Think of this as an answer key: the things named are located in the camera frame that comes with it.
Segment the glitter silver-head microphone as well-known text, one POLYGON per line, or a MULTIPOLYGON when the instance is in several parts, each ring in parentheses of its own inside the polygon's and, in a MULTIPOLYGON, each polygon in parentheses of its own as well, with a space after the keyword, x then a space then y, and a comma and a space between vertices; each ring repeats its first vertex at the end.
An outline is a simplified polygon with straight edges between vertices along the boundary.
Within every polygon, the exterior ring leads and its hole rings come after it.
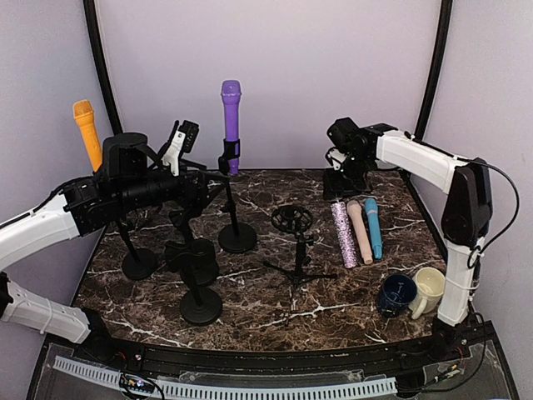
POLYGON ((346 211, 346 204, 342 200, 334 201, 331 204, 331 214, 335 224, 344 266, 346 269, 353 269, 357 266, 358 261, 350 221, 346 211))

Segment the beige microphone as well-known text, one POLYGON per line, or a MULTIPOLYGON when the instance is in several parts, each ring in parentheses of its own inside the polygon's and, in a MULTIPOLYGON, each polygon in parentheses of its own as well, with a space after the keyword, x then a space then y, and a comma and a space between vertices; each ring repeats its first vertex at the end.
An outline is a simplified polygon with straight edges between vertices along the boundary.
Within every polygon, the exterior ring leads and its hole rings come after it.
POLYGON ((363 222, 361 206, 357 201, 350 200, 346 204, 346 212, 351 219, 362 260, 365 265, 370 265, 373 263, 372 250, 363 222))

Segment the blue microphone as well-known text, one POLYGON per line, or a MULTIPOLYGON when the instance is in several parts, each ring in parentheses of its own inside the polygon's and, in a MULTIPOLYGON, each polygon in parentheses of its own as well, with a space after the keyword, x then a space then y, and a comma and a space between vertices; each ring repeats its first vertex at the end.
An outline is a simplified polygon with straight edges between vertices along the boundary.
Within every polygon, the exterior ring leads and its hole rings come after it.
POLYGON ((383 255, 381 226, 379 221, 378 206, 375 198, 369 197, 366 199, 365 213, 367 217, 367 223, 371 237, 371 248, 374 258, 381 260, 383 255))

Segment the black tripod shock-mount stand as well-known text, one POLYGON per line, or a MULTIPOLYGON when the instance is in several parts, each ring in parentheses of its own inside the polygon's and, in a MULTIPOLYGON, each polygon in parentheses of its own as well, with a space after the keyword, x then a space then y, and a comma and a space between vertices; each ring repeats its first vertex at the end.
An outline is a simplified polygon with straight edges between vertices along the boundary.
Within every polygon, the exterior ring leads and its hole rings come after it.
POLYGON ((285 326, 289 324, 290 315, 293 310, 293 302, 296 299, 297 291, 304 285, 320 279, 338 279, 336 273, 308 273, 304 267, 309 265, 311 257, 307 254, 307 248, 314 244, 314 235, 306 235, 306 231, 311 228, 314 222, 312 213, 305 207, 296 204, 283 205, 276 208, 271 214, 272 226, 281 233, 288 233, 296 239, 294 268, 288 270, 283 267, 264 261, 266 268, 274 269, 286 276, 291 283, 290 313, 283 318, 285 326))

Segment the black stand of purple microphone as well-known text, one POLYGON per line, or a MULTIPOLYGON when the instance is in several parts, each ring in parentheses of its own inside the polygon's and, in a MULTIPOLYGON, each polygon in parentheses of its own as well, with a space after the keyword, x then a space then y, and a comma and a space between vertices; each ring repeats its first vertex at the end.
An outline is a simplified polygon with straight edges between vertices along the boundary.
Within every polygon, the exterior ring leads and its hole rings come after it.
POLYGON ((225 176, 223 179, 227 202, 223 208, 225 213, 229 213, 231 223, 226 225, 218 235, 218 242, 220 247, 228 253, 245 253, 251 251, 257 244, 257 233, 255 229, 244 222, 238 222, 237 206, 233 200, 231 185, 229 183, 230 161, 237 160, 237 145, 239 140, 228 141, 223 140, 223 153, 218 158, 218 170, 225 176))

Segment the black stand of blue microphone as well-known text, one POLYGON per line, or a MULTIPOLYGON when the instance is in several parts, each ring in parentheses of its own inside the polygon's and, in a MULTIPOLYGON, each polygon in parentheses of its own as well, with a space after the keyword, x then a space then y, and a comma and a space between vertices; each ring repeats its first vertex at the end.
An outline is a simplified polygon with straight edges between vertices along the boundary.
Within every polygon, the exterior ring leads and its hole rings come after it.
POLYGON ((222 298, 209 286, 198 287, 194 279, 187 286, 187 292, 180 301, 180 313, 187 323, 206 326, 222 315, 222 298))

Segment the purple microphone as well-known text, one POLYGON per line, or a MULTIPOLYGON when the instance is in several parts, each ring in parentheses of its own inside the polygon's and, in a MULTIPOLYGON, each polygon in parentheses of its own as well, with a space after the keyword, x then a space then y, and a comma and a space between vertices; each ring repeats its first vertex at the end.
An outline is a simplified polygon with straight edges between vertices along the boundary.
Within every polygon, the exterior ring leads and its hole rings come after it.
POLYGON ((222 103, 225 118, 224 163, 230 175, 237 175, 240 157, 239 104, 242 96, 241 84, 237 80, 222 83, 222 103))

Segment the black stand of orange microphone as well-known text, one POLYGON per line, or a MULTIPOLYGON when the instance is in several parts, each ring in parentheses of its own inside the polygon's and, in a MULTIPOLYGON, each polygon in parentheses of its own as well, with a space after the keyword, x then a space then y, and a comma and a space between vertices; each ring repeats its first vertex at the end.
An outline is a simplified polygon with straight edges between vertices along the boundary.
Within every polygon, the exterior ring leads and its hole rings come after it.
POLYGON ((159 266, 157 255, 149 248, 135 247, 126 226, 119 219, 115 221, 115 224, 128 250, 122 260, 122 272, 133 281, 149 278, 159 266))

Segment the orange microphone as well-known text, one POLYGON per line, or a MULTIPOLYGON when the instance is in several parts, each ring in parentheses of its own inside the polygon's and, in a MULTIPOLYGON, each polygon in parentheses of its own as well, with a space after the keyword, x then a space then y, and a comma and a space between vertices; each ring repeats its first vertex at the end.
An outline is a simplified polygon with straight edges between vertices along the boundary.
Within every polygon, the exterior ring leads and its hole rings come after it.
POLYGON ((88 100, 82 100, 73 104, 73 116, 87 150, 87 155, 92 164, 92 170, 96 172, 102 166, 102 149, 94 119, 94 110, 88 100))

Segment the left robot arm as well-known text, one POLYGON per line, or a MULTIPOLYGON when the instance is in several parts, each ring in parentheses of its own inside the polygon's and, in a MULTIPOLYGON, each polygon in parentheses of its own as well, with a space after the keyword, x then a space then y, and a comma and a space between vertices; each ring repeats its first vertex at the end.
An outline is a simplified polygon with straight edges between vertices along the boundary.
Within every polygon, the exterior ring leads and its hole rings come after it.
MULTIPOLYGON (((54 189, 39 206, 1 226, 1 267, 7 268, 44 248, 83 237, 125 217, 129 212, 167 201, 183 203, 199 194, 208 205, 220 190, 210 181, 228 185, 227 177, 212 173, 194 162, 183 162, 175 132, 160 152, 147 144, 147 136, 127 132, 109 137, 102 145, 102 165, 94 175, 74 178, 54 189)), ((100 363, 117 357, 117 344, 103 332, 97 312, 83 311, 29 292, 1 275, 1 319, 42 333, 84 343, 100 363)))

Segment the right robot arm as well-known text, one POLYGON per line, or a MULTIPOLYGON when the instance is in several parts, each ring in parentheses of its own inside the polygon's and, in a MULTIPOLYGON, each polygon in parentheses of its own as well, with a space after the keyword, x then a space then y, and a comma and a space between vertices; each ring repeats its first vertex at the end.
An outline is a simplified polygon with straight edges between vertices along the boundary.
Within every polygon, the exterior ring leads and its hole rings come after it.
POLYGON ((446 284, 437 317, 454 327, 468 314, 479 281, 480 259, 493 215, 490 172, 481 158, 464 158, 422 142, 386 123, 359 127, 349 117, 326 131, 333 146, 324 190, 331 198, 348 198, 371 190, 366 180, 378 163, 387 163, 440 189, 446 196, 441 231, 446 245, 446 284))

